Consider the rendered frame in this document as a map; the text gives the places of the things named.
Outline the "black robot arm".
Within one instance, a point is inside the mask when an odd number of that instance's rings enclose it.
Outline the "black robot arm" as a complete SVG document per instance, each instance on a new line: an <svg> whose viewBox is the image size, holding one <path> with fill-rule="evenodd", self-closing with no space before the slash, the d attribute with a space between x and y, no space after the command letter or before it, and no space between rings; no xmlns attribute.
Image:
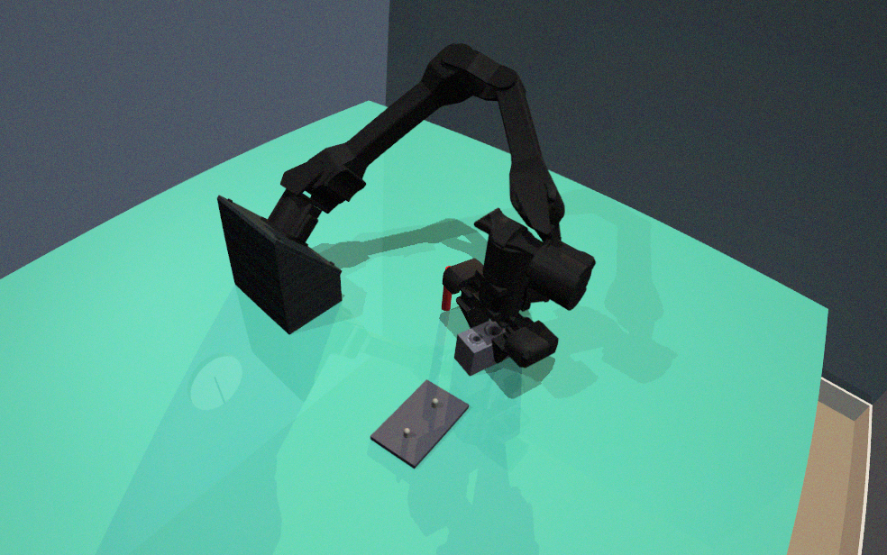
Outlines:
<svg viewBox="0 0 887 555"><path fill-rule="evenodd" d="M286 190L269 218L261 220L308 246L319 214L350 202L366 186L362 177L372 161L441 106L471 96L498 101L511 153L510 201L542 240L496 208L474 222L489 235L484 268L501 281L529 277L522 312L549 300L571 311L587 291L595 259L562 241L559 222L565 205L542 157L519 75L467 44L453 43L439 51L416 86L347 142L285 171L280 184Z"/></svg>

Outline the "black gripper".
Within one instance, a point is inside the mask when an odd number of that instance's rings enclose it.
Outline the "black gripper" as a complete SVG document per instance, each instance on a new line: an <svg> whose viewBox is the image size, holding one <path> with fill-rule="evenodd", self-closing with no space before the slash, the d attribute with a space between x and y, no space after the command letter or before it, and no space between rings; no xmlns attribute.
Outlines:
<svg viewBox="0 0 887 555"><path fill-rule="evenodd" d="M556 351L557 336L541 321L533 322L519 314L528 279L498 280L475 258L450 266L443 273L443 285L452 295L462 291L456 303L470 328L489 319L506 327L505 332L491 338L496 363L509 355L520 368L526 368Z"/></svg>

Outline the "red peg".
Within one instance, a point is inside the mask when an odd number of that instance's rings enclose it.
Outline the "red peg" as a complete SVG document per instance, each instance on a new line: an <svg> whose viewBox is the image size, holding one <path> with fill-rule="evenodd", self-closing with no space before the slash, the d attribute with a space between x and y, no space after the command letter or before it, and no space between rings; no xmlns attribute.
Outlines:
<svg viewBox="0 0 887 555"><path fill-rule="evenodd" d="M449 311L451 309L452 294L443 286L442 310Z"/></svg>

